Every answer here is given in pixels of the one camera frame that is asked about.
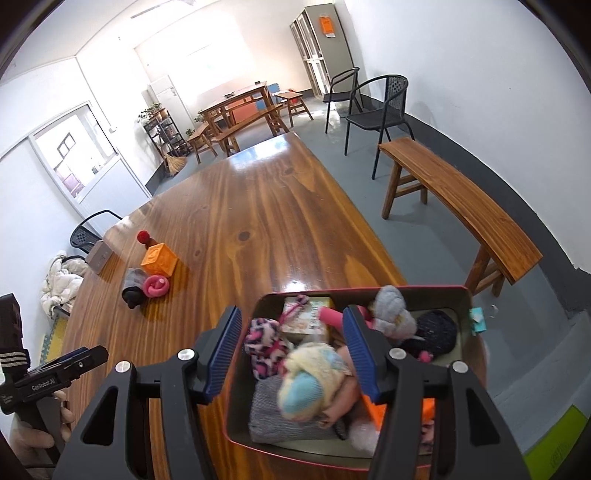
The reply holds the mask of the person's left hand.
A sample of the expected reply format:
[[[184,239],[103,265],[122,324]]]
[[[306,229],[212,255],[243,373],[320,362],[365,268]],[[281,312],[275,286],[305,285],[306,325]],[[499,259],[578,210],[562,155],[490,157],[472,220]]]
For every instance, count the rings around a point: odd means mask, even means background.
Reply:
[[[63,390],[56,391],[53,396],[60,405],[60,435],[64,442],[68,442],[71,437],[71,423],[74,420],[74,415],[66,407],[67,397]],[[18,416],[15,416],[9,444],[24,466],[33,466],[42,464],[41,455],[54,446],[54,439],[46,432],[27,426]]]

